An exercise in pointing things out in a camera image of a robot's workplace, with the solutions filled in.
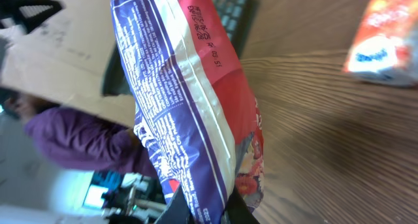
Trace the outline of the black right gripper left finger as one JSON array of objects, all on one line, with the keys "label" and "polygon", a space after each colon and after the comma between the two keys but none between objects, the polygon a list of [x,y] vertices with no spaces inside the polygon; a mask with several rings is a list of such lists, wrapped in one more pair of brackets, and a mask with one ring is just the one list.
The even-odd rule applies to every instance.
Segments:
[{"label": "black right gripper left finger", "polygon": [[179,186],[167,207],[154,224],[193,224],[193,216]]}]

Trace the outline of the small orange box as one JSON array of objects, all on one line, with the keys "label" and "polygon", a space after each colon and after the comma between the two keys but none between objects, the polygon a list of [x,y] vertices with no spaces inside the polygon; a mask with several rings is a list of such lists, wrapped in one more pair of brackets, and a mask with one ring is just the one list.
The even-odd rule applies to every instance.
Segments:
[{"label": "small orange box", "polygon": [[375,84],[417,85],[417,0],[370,0],[343,71]]}]

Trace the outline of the red purple snack packet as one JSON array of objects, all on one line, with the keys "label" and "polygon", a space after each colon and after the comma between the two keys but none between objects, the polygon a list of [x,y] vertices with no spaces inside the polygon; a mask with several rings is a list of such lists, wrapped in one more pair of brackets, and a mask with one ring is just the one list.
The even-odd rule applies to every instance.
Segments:
[{"label": "red purple snack packet", "polygon": [[193,223],[223,223],[234,187],[263,197],[256,98],[212,0],[110,0],[134,132],[166,204],[179,186]]}]

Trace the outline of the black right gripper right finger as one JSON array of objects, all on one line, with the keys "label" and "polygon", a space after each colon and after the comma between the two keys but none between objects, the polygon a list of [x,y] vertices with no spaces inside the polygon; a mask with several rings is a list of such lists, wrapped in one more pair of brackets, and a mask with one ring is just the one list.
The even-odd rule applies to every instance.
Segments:
[{"label": "black right gripper right finger", "polygon": [[259,224],[236,187],[234,187],[225,206],[223,224]]}]

